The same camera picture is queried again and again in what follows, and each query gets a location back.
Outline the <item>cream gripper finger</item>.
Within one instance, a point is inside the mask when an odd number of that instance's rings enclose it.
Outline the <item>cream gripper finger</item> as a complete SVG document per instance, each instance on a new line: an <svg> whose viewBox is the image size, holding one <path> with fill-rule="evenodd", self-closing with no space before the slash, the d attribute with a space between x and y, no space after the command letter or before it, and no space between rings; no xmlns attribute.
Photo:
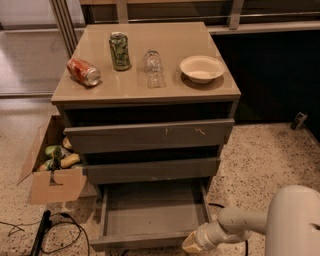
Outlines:
<svg viewBox="0 0 320 256"><path fill-rule="evenodd" d="M196 243L196 232L191 232L182 243L182 249L187 253L199 254L202 248Z"/></svg>

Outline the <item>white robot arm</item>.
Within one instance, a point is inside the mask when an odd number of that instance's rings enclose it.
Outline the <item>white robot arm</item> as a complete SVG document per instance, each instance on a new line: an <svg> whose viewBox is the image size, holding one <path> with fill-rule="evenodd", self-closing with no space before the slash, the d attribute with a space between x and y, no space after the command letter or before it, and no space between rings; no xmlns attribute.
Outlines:
<svg viewBox="0 0 320 256"><path fill-rule="evenodd" d="M188 253L211 251L222 243L265 236L265 256L320 256L320 193L304 186L280 189L266 212L223 208L216 220L200 225L182 243Z"/></svg>

